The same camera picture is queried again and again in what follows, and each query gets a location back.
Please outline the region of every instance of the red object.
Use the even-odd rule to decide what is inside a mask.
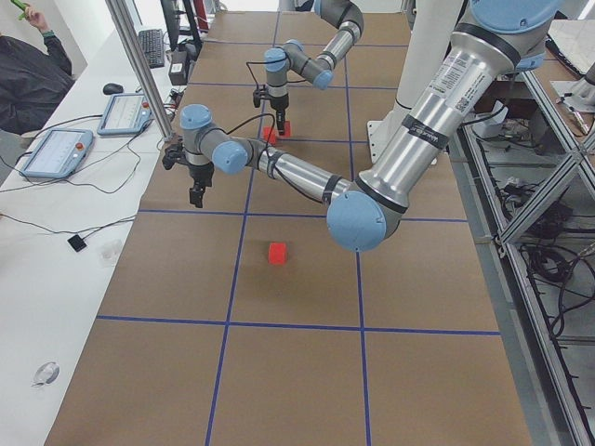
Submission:
[[[285,121],[285,133],[279,134],[279,138],[291,138],[291,121]]]
[[[273,242],[269,245],[269,263],[271,265],[284,265],[287,261],[287,245]]]
[[[194,0],[194,9],[198,16],[198,29],[208,31],[208,21],[206,21],[205,3],[203,0]]]
[[[264,127],[262,129],[262,138],[274,146],[277,143],[277,132],[274,128]]]

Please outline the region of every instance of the blue joint cap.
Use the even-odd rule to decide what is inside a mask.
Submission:
[[[182,109],[179,125],[184,130],[197,130],[213,121],[211,111],[202,104],[187,105]]]
[[[333,72],[330,70],[324,70],[319,75],[316,76],[312,85],[314,85],[319,90],[326,90],[329,84],[333,81]]]
[[[475,19],[492,33],[518,34],[543,25],[556,14],[562,0],[474,0],[471,12]]]
[[[270,48],[264,53],[264,61],[267,72],[279,72],[285,67],[287,55],[281,48]]]
[[[248,162],[248,154],[242,144],[236,141],[225,141],[213,150],[213,164],[226,174],[238,174]]]
[[[301,44],[301,42],[299,42],[296,39],[289,39],[287,42],[285,42],[286,44],[294,44],[295,46],[297,46],[299,48],[299,50],[303,53],[304,52],[304,45]]]
[[[331,236],[350,251],[368,251],[384,240],[387,223],[378,203],[363,192],[347,191],[328,207],[326,226]]]
[[[543,61],[545,58],[546,53],[543,52],[530,58],[521,59],[521,61],[517,64],[515,71],[528,72],[530,70],[534,70],[535,68],[539,68],[541,65],[543,65]]]

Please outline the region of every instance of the black mouse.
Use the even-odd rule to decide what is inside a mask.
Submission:
[[[123,93],[124,87],[120,84],[109,83],[103,86],[104,95],[115,95],[116,93]]]

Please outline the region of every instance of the person's hand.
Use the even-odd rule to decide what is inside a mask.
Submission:
[[[31,23],[31,26],[37,28],[40,33],[50,31],[50,28],[47,25],[46,16],[33,7],[27,6],[25,8],[25,19]]]

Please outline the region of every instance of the black keyboard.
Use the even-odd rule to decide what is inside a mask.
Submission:
[[[161,30],[139,31],[139,43],[149,68],[159,68],[165,65],[164,35]]]

